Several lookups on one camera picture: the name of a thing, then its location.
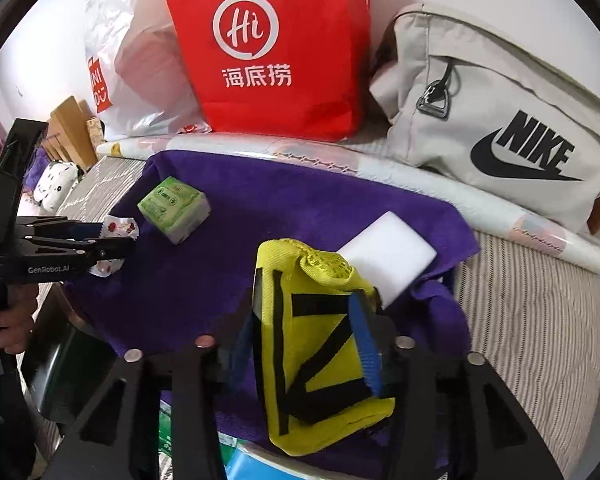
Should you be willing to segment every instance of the mattress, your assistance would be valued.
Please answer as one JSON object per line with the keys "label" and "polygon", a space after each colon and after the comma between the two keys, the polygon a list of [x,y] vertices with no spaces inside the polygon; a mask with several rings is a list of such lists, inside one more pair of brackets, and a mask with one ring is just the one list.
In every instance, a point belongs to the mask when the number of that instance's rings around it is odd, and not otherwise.
{"label": "mattress", "polygon": [[[60,214],[101,221],[143,167],[143,160],[103,158]],[[586,443],[600,389],[598,276],[515,241],[479,230],[475,235],[482,251],[459,266],[455,290],[473,348],[507,383],[568,478]],[[55,439],[41,446],[49,458],[58,436],[41,424]],[[288,466],[288,458],[280,462]]]}

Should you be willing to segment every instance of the nike swoosh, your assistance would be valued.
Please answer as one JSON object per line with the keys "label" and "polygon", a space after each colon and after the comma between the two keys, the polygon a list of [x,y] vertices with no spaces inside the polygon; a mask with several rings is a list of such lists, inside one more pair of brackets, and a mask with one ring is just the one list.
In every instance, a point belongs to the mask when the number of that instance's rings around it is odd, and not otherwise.
{"label": "nike swoosh", "polygon": [[580,178],[565,176],[553,171],[538,170],[527,166],[519,166],[504,162],[493,154],[492,143],[502,128],[475,143],[471,150],[471,162],[478,170],[499,178],[529,178],[534,180],[571,180],[580,181]]}

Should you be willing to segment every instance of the green package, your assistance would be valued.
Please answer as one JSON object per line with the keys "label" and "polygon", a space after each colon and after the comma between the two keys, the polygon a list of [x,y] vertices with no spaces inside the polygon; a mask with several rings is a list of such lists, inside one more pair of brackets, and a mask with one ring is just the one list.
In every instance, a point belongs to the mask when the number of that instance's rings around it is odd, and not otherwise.
{"label": "green package", "polygon": [[[218,433],[218,441],[220,445],[220,453],[224,465],[229,463],[235,453],[238,444],[244,442],[232,436]],[[160,452],[171,457],[171,406],[166,402],[160,402],[160,422],[158,430],[158,444]]]}
{"label": "green package", "polygon": [[138,209],[176,245],[211,213],[204,193],[172,176],[144,197]]}

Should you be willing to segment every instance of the white plastic bag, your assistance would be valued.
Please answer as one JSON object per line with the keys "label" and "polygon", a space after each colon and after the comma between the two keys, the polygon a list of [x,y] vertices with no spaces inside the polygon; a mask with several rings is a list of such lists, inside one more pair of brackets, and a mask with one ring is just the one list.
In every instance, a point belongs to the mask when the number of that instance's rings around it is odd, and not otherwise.
{"label": "white plastic bag", "polygon": [[89,0],[85,47],[105,138],[208,132],[165,0]]}

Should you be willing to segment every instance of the purple towel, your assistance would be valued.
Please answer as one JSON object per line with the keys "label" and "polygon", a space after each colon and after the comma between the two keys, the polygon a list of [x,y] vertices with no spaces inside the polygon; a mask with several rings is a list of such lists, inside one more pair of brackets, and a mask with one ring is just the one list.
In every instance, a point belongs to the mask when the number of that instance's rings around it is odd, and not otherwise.
{"label": "purple towel", "polygon": [[24,176],[24,182],[22,184],[22,190],[24,192],[33,193],[45,173],[46,167],[49,165],[51,160],[46,154],[46,151],[42,147],[37,147],[33,155],[33,160],[29,165],[29,169]]}
{"label": "purple towel", "polygon": [[[136,207],[168,176],[204,191],[212,208],[180,246],[148,224]],[[419,232],[438,256],[387,314],[419,344],[463,356],[470,348],[466,319],[438,278],[477,253],[478,244],[455,208],[392,186],[278,162],[193,152],[153,156],[112,211],[138,220],[135,254],[110,278],[85,276],[70,288],[120,355],[129,348],[147,354],[182,348],[212,330],[218,316],[235,309],[253,285],[262,242],[296,238],[336,251],[388,210]],[[216,419],[219,431],[272,449],[253,363],[240,391],[219,397]],[[379,478],[385,429],[381,423],[359,431],[301,460]]]}

